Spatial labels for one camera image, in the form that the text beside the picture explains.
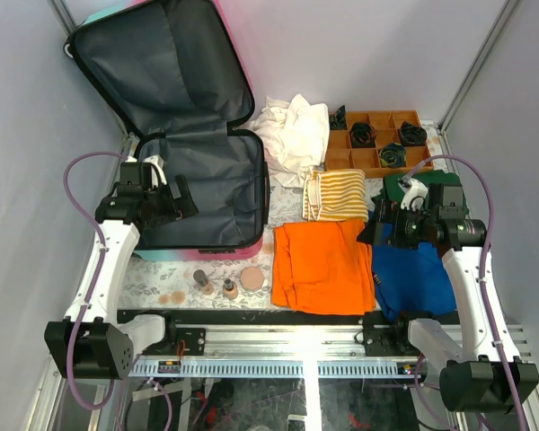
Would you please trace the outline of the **dark green shirt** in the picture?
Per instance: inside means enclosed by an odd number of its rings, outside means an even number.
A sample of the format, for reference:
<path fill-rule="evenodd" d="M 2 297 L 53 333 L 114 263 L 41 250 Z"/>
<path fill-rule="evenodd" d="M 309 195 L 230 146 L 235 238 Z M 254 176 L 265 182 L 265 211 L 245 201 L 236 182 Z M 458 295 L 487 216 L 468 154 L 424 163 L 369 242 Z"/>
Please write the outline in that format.
<path fill-rule="evenodd" d="M 373 203 L 376 204 L 383 199 L 401 203 L 405 194 L 398 184 L 401 177 L 402 175 L 399 173 L 385 176 L 381 191 L 372 197 Z M 444 172 L 443 170 L 417 173 L 413 178 L 422 182 L 426 187 L 430 184 L 461 185 L 461 181 L 455 173 Z"/>

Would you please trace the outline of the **blue folded shirt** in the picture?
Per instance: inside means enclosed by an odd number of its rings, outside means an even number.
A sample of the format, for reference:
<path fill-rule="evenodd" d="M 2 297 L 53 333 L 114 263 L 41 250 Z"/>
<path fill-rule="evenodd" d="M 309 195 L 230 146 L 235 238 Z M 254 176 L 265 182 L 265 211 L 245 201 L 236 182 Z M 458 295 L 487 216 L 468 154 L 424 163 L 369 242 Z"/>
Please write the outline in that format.
<path fill-rule="evenodd" d="M 416 250 L 375 245 L 372 252 L 376 301 L 388 321 L 404 313 L 456 310 L 453 287 L 431 244 L 423 242 Z"/>

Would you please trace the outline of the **octagonal beige powder compact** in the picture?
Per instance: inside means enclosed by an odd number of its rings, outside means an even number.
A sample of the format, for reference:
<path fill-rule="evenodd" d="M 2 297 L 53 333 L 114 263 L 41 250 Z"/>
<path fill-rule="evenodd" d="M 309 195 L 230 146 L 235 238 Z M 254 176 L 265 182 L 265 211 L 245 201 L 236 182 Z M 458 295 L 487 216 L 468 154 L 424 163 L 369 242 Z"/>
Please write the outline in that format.
<path fill-rule="evenodd" d="M 258 267 L 245 268 L 240 275 L 243 289 L 248 292 L 256 292 L 263 288 L 265 276 Z"/>

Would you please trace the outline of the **orange compartment tray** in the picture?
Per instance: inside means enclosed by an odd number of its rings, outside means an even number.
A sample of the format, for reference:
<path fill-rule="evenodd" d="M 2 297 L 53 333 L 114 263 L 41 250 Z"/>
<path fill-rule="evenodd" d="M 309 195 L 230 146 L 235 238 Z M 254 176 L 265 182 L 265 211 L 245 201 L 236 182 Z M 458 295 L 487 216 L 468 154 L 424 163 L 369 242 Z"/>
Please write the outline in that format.
<path fill-rule="evenodd" d="M 325 155 L 325 169 L 360 169 L 368 178 L 383 178 L 392 173 L 406 173 L 422 160 L 429 158 L 429 147 L 423 145 L 405 146 L 405 166 L 389 168 L 382 165 L 379 157 L 383 147 L 402 142 L 399 130 L 403 122 L 421 126 L 415 110 L 401 111 L 348 111 L 345 115 L 346 127 L 330 132 L 328 149 Z M 364 122 L 376 130 L 376 138 L 371 146 L 356 148 L 351 144 L 350 129 L 355 123 Z"/>

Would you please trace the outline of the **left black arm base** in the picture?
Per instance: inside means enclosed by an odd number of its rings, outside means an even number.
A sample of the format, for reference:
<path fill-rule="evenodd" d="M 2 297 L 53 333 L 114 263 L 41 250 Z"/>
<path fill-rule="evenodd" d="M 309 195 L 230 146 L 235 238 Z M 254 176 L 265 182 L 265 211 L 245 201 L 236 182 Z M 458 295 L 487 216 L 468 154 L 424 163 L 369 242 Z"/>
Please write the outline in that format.
<path fill-rule="evenodd" d="M 203 327 L 184 327 L 167 320 L 163 344 L 159 350 L 162 355 L 169 356 L 203 356 L 206 335 L 207 330 Z"/>

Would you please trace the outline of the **foundation bottle black cap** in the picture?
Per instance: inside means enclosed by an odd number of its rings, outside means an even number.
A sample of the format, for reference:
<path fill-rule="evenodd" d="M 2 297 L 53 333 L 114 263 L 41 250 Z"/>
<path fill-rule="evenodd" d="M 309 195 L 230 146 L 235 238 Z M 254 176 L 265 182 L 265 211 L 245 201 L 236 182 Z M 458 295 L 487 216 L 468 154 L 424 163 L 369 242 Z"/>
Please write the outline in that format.
<path fill-rule="evenodd" d="M 234 300 L 239 295 L 237 284 L 232 279 L 226 279 L 223 284 L 224 295 L 229 300 Z"/>

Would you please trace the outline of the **rolled blue green sock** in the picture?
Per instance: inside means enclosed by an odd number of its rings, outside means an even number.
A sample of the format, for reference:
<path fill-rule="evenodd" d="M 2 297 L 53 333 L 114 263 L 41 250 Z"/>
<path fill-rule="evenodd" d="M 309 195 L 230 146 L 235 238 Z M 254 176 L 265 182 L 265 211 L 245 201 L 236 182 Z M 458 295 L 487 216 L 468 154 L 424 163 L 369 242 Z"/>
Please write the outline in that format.
<path fill-rule="evenodd" d="M 390 143 L 378 151 L 380 165 L 383 168 L 398 169 L 406 166 L 405 147 L 398 143 Z"/>

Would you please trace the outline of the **rolled dark sock outside tray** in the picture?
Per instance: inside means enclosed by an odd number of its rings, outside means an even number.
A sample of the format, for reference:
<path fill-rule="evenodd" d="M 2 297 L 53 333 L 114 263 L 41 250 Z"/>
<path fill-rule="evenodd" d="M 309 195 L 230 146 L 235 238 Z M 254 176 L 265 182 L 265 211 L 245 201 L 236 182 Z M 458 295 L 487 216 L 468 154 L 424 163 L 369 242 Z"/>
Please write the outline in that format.
<path fill-rule="evenodd" d="M 329 114 L 329 126 L 330 130 L 347 129 L 346 107 L 344 105 Z"/>

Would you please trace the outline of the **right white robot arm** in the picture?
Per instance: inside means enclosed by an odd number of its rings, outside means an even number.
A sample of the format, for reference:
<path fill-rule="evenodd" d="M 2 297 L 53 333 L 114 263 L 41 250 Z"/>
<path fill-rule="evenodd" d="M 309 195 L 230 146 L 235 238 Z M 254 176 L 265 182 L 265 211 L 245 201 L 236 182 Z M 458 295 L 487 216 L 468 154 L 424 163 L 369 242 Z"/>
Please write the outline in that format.
<path fill-rule="evenodd" d="M 399 180 L 401 202 L 383 199 L 358 242 L 415 250 L 432 245 L 455 295 L 462 341 L 430 318 L 392 331 L 402 354 L 419 350 L 439 373 L 441 399 L 452 412 L 507 412 L 539 383 L 536 365 L 522 360 L 508 333 L 493 284 L 486 224 L 467 215 L 459 185 Z"/>

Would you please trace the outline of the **foundation bottle grey cap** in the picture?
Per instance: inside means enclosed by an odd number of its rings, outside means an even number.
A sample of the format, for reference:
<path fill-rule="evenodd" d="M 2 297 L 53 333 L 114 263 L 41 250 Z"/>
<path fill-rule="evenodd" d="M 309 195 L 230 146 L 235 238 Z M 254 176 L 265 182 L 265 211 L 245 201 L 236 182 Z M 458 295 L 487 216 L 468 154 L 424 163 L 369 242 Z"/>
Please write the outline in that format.
<path fill-rule="evenodd" d="M 196 270 L 193 278 L 203 295 L 211 295 L 214 292 L 213 284 L 203 270 Z"/>

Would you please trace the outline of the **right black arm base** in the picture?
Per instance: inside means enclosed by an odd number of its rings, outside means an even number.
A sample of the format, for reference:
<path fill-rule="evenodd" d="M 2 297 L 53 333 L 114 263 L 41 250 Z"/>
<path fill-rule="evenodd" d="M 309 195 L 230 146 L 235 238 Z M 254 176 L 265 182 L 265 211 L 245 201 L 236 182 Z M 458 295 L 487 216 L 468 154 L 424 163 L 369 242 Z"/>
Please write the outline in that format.
<path fill-rule="evenodd" d="M 379 313 L 365 315 L 359 320 L 361 330 L 354 335 L 354 343 L 364 348 L 366 356 L 417 356 L 419 350 L 408 338 L 409 322 L 403 317 L 389 322 Z"/>

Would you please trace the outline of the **rolled dark sock middle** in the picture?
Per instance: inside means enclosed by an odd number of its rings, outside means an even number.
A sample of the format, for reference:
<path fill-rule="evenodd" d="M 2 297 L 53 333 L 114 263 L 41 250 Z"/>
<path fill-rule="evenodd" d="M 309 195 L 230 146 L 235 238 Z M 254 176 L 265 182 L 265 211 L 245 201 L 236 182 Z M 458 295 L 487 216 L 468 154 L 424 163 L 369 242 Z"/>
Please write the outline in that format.
<path fill-rule="evenodd" d="M 352 148 L 373 148 L 376 143 L 376 129 L 367 122 L 356 122 L 349 131 Z"/>

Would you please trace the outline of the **white crumpled cloth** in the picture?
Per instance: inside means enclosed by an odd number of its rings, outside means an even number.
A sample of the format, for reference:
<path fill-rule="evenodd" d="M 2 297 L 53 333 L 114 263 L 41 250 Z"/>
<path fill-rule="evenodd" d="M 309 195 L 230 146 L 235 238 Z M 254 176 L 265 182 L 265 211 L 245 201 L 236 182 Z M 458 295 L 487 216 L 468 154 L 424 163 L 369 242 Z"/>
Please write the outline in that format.
<path fill-rule="evenodd" d="M 242 128 L 262 140 L 269 173 L 286 188 L 302 188 L 305 178 L 324 163 L 330 135 L 324 103 L 311 104 L 300 94 L 291 101 L 268 97 L 261 114 Z"/>

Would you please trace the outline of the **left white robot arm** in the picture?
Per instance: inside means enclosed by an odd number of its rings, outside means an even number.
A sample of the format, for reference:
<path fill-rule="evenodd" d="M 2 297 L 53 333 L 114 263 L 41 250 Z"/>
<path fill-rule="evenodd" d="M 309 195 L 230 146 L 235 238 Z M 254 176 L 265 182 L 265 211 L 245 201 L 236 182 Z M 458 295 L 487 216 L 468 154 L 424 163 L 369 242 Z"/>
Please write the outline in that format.
<path fill-rule="evenodd" d="M 64 318 L 49 322 L 44 332 L 49 353 L 67 379 L 121 380 L 148 347 L 165 355 L 178 346 L 178 331 L 160 315 L 117 321 L 119 292 L 141 233 L 198 213 L 185 177 L 176 176 L 175 197 L 163 165 L 159 156 L 129 157 L 90 217 L 93 249 L 77 294 Z"/>

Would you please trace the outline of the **pink and teal suitcase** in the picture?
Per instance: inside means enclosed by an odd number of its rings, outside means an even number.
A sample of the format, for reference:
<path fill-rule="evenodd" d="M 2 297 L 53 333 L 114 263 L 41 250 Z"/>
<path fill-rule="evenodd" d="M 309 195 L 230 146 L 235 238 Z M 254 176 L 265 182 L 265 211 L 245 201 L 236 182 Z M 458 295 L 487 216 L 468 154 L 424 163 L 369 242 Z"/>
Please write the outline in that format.
<path fill-rule="evenodd" d="M 90 15 L 66 52 L 197 214 L 141 233 L 147 260 L 248 259 L 261 249 L 270 179 L 255 101 L 213 1 L 125 1 Z"/>

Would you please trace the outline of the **orange shirt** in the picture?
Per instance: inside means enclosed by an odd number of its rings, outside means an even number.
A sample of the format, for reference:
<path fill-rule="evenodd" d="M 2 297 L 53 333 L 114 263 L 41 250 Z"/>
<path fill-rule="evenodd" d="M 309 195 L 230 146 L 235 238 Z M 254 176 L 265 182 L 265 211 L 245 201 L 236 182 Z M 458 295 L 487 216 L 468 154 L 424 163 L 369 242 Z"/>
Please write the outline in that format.
<path fill-rule="evenodd" d="M 318 315 L 363 315 L 376 307 L 372 247 L 365 228 L 341 222 L 287 223 L 274 229 L 271 301 Z"/>

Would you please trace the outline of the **yellow striped shirt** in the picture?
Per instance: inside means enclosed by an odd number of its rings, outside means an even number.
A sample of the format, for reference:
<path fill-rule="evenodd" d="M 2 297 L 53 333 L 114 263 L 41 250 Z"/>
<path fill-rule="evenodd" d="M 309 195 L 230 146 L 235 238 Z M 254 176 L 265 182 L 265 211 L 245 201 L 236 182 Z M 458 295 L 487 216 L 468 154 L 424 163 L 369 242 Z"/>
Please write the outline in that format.
<path fill-rule="evenodd" d="M 305 180 L 302 217 L 309 222 L 368 220 L 366 175 L 361 170 L 313 171 Z"/>

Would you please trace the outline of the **aluminium mounting rail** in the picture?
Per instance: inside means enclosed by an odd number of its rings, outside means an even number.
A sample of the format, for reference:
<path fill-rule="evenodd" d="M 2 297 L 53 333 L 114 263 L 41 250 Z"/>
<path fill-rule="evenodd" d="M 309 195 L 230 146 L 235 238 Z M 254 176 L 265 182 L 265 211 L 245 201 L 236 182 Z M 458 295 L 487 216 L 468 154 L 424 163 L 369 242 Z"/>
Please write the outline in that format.
<path fill-rule="evenodd" d="M 135 356 L 130 377 L 412 378 L 416 356 L 366 356 L 354 343 L 363 316 L 327 317 L 288 311 L 120 310 L 125 324 L 156 314 L 184 327 L 207 330 L 203 356 L 162 355 L 156 343 Z"/>

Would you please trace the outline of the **rolled dark sock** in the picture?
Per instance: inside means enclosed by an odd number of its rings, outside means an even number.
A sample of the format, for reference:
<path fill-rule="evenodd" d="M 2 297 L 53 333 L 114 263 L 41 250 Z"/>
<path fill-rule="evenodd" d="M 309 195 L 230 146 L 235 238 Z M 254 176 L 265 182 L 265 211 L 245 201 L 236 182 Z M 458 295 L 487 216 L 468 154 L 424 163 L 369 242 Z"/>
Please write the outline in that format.
<path fill-rule="evenodd" d="M 427 131 L 409 121 L 403 121 L 398 129 L 398 135 L 403 146 L 423 146 L 426 144 Z"/>
<path fill-rule="evenodd" d="M 356 122 L 349 131 L 352 148 L 373 148 L 376 143 L 376 129 L 367 122 Z"/>

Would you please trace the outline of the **rolled dark sock right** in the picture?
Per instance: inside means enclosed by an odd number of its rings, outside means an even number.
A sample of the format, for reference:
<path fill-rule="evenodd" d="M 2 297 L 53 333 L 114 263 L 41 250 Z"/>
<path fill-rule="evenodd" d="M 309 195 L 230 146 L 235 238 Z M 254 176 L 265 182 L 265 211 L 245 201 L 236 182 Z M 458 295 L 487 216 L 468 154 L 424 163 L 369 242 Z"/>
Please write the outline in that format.
<path fill-rule="evenodd" d="M 423 146 L 426 144 L 427 131 L 409 121 L 403 121 L 398 129 L 398 135 L 403 146 Z"/>

